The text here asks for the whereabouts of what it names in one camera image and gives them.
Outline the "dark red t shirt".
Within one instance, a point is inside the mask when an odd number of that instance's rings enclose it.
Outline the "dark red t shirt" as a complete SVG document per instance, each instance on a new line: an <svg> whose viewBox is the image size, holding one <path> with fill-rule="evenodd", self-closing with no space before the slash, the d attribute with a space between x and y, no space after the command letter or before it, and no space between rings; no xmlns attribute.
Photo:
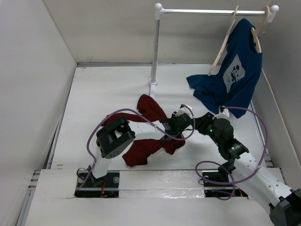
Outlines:
<svg viewBox="0 0 301 226"><path fill-rule="evenodd" d="M164 129L159 121L166 120L167 115L152 97L146 94L141 95L137 102L137 110L140 115L155 123L160 129ZM135 132L135 140L131 147L127 148L127 152L122 155L126 165L129 167L148 164L148 157L161 148L172 155L185 144L184 140L163 140L164 134L162 132L156 130L136 114L117 113L106 120L103 126L120 116L124 116L129 121L130 129Z"/></svg>

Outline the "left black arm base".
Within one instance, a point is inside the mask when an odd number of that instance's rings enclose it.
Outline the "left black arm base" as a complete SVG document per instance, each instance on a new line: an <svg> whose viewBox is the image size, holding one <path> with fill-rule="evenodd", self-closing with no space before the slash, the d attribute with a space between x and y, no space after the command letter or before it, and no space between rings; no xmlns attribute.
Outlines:
<svg viewBox="0 0 301 226"><path fill-rule="evenodd" d="M99 179L91 174L82 186L87 177L90 167L77 170L77 184L74 196L77 198L119 198L119 171L108 171Z"/></svg>

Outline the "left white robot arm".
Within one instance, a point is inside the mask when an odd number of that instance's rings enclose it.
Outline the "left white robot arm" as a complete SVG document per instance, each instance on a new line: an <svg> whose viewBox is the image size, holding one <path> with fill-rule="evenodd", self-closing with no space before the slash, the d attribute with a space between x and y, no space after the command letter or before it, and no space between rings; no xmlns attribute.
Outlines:
<svg viewBox="0 0 301 226"><path fill-rule="evenodd" d="M182 134L188 127L194 127L194 118L185 110L179 110L171 118L150 121L118 114L107 120L96 133L99 148L88 176L93 186L101 186L111 159L121 155L126 166L146 165L148 158L158 150L164 149L172 155L185 144Z"/></svg>

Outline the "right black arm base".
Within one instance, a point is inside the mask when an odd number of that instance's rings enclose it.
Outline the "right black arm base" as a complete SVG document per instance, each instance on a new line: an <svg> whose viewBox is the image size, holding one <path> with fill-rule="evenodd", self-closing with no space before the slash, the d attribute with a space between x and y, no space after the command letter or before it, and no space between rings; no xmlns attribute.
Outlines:
<svg viewBox="0 0 301 226"><path fill-rule="evenodd" d="M218 169L204 170L202 171L202 176L215 182L231 182L228 173L221 167ZM203 179L200 179L199 183L204 186L205 197L215 197L224 200L229 198L233 192L233 185L217 185L203 181Z"/></svg>

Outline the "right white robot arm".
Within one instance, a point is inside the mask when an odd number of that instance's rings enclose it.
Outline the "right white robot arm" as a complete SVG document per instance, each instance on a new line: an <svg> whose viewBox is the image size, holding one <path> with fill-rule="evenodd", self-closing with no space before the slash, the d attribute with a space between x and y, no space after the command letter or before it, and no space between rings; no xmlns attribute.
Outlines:
<svg viewBox="0 0 301 226"><path fill-rule="evenodd" d="M218 168L217 184L235 186L255 200L275 226L301 224L301 191L294 190L261 167L249 150L234 137L229 120L211 113L195 119L195 128L209 136L226 162Z"/></svg>

